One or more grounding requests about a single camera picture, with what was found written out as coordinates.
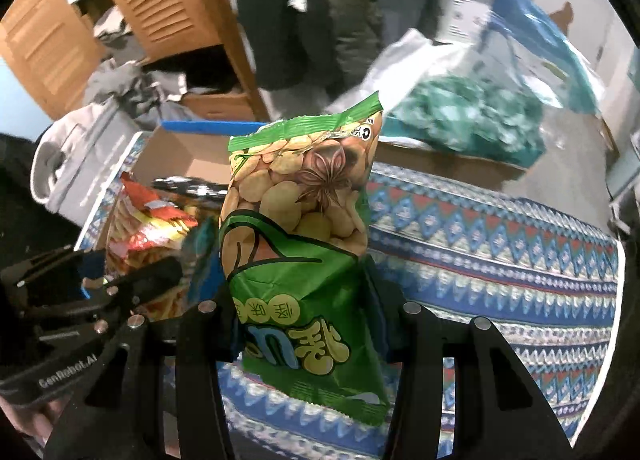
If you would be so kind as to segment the left human hand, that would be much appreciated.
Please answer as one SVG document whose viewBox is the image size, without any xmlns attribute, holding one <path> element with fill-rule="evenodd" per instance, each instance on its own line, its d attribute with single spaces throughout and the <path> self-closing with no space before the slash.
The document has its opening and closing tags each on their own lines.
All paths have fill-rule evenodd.
<svg viewBox="0 0 640 460">
<path fill-rule="evenodd" d="M 43 446 L 49 440 L 56 422 L 61 417 L 70 396 L 45 402 L 37 408 L 17 408 L 0 398 L 1 410 L 12 426 L 23 435 L 33 438 Z"/>
</svg>

